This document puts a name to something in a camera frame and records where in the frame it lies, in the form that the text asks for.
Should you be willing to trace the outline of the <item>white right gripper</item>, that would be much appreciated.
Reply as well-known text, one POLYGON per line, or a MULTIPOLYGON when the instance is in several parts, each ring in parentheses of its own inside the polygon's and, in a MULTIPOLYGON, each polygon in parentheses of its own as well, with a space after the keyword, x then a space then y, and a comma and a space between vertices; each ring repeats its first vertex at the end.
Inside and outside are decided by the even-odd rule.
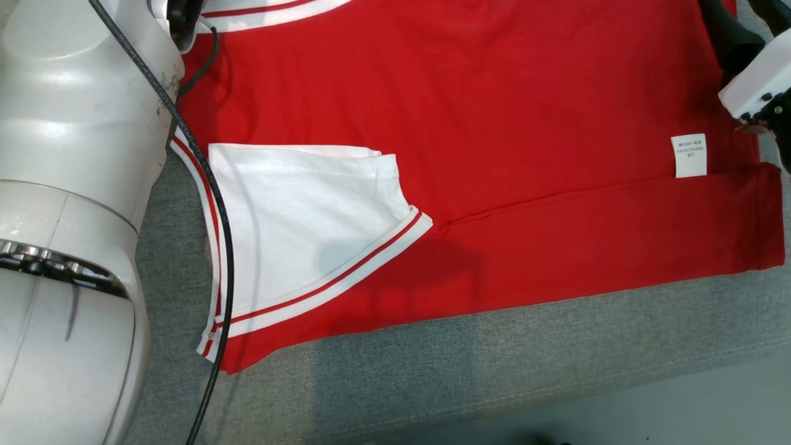
POLYGON ((719 93, 721 104, 736 119, 760 112, 771 101, 764 96, 777 98, 791 88, 791 7, 783 0, 748 3, 774 37, 768 45, 741 25, 722 0, 698 0, 721 69, 739 72, 719 93))

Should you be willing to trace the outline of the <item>red t-shirt with white sleeves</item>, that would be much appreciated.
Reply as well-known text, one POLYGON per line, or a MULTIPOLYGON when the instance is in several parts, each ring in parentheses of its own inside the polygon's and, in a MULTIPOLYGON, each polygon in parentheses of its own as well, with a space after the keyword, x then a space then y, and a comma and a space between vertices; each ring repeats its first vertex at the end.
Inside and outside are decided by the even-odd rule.
POLYGON ((196 347, 277 349, 785 262, 782 173, 697 0, 207 0, 180 110, 208 181, 196 347))

